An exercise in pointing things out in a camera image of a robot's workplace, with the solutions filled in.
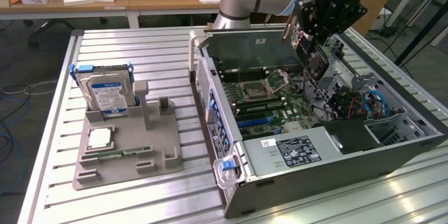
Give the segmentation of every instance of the gray carpet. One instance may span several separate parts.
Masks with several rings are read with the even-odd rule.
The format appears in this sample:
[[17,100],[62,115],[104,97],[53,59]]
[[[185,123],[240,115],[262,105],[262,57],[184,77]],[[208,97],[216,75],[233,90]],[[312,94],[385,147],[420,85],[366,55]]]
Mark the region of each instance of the gray carpet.
[[[400,0],[389,0],[386,6],[394,8]],[[402,14],[405,15],[409,8],[420,0],[412,0]],[[418,30],[428,22],[430,14],[437,11],[437,7],[432,6],[426,9],[424,15],[418,19],[416,25],[406,29],[406,36],[400,36],[393,44],[393,51],[402,52]],[[141,19],[142,25],[154,26],[180,26],[185,24],[180,16],[154,16]],[[194,16],[194,25],[205,25],[209,21],[208,15]],[[45,80],[53,80],[58,76],[60,66],[64,59],[68,38],[70,31],[62,26],[52,27],[38,38],[40,47],[30,49],[26,47],[26,41],[21,39],[33,29],[42,24],[42,20],[34,20],[33,27],[25,27],[22,22],[16,20],[12,26],[0,31],[0,87],[12,84],[33,84]],[[69,21],[78,29],[117,29],[126,28],[128,22],[124,17],[108,18],[108,24],[100,24],[97,18],[70,19]],[[446,25],[448,19],[444,19],[429,34],[429,38],[438,33]],[[384,50],[385,44],[380,40],[370,40],[373,45]],[[393,59],[390,51],[386,52],[388,57]],[[448,105],[448,94],[445,91],[445,79],[448,69],[448,55],[438,49],[428,46],[406,65],[414,80],[432,93],[432,95]],[[38,87],[36,92],[50,90],[53,85]],[[13,96],[14,99],[24,99],[22,94]],[[9,128],[14,139],[17,140],[24,158],[24,181],[13,188],[12,193],[0,196],[0,223],[9,224],[17,222],[26,182],[29,179],[33,160],[38,148],[40,137],[44,131],[45,120],[52,101],[52,94],[33,96],[30,98],[30,110],[22,119]],[[0,99],[0,115],[5,115],[18,105],[16,102]],[[0,150],[0,158],[4,157],[5,150]],[[5,188],[20,174],[20,162],[16,151],[12,153],[5,163],[0,165],[2,174],[0,179],[0,190]]]

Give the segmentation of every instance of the hard drive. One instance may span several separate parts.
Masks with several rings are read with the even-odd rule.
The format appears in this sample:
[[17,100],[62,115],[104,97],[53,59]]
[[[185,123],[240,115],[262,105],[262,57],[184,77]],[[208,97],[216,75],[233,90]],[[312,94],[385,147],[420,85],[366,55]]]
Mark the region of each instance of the hard drive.
[[81,89],[90,111],[100,110],[104,118],[128,115],[128,107],[137,105],[133,95],[133,67],[81,65],[69,66],[69,75]]

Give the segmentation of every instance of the motherboard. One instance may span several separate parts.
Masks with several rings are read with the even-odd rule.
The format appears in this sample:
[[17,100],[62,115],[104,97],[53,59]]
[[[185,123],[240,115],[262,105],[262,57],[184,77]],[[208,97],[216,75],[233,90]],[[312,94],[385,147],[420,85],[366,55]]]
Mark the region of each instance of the motherboard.
[[264,79],[222,84],[242,140],[297,132],[318,122],[300,84],[282,69]]

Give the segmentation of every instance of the blue cable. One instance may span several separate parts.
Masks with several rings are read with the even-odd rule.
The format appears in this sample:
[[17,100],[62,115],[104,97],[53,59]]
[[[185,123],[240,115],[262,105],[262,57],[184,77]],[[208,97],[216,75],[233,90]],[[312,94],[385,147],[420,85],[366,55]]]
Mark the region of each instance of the blue cable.
[[0,134],[0,136],[5,137],[8,140],[10,140],[12,144],[16,146],[16,148],[17,148],[17,155],[18,155],[18,161],[20,161],[20,166],[21,166],[20,175],[16,178],[16,181],[9,186],[6,186],[6,188],[2,191],[0,191],[0,195],[1,195],[6,191],[9,191],[10,189],[13,189],[17,186],[17,184],[22,181],[22,175],[24,175],[25,166],[24,166],[24,162],[22,162],[21,149],[20,149],[18,143],[16,142],[16,140],[13,140],[12,137],[9,137],[5,134]]
[[384,100],[384,97],[382,97],[381,93],[378,93],[376,90],[368,90],[368,91],[365,91],[364,94],[362,94],[362,103],[364,103],[364,108],[365,108],[365,110],[366,110],[368,112],[372,113],[372,110],[370,110],[370,108],[369,108],[369,106],[368,106],[368,104],[366,104],[366,100],[365,100],[365,95],[366,95],[366,94],[374,94],[374,95],[380,98],[380,102],[381,102],[381,104],[382,104],[382,108],[384,108],[384,114],[386,115],[386,105],[385,105],[385,100]]
[[25,101],[25,100],[12,99],[12,98],[9,98],[9,97],[5,97],[5,96],[1,95],[1,94],[0,94],[0,97],[1,97],[2,99],[5,99],[5,100],[10,101],[10,102],[24,102],[24,103],[26,104],[26,109],[25,109],[25,111],[22,112],[22,114],[21,114],[16,119],[13,119],[10,122],[4,123],[5,126],[9,126],[9,125],[12,125],[13,123],[16,123],[16,122],[17,122],[17,121],[26,115],[26,113],[28,113],[28,111],[29,111],[29,108],[30,108],[30,105],[29,105],[29,102]]

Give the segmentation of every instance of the metal slotted table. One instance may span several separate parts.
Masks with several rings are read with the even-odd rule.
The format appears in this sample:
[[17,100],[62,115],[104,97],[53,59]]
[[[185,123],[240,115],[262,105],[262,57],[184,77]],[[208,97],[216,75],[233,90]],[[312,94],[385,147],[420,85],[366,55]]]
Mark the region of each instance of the metal slotted table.
[[[205,27],[90,30],[72,34],[18,223],[412,223],[428,220],[446,223],[446,143],[388,176],[248,216],[222,218],[188,79],[188,33],[193,29]],[[448,124],[446,108],[352,29],[345,34]],[[348,49],[344,59],[358,73],[369,71]],[[72,179],[85,100],[68,77],[68,65],[113,65],[126,60],[134,65],[134,79],[148,81],[146,101],[162,95],[174,101],[184,170],[74,191]]]

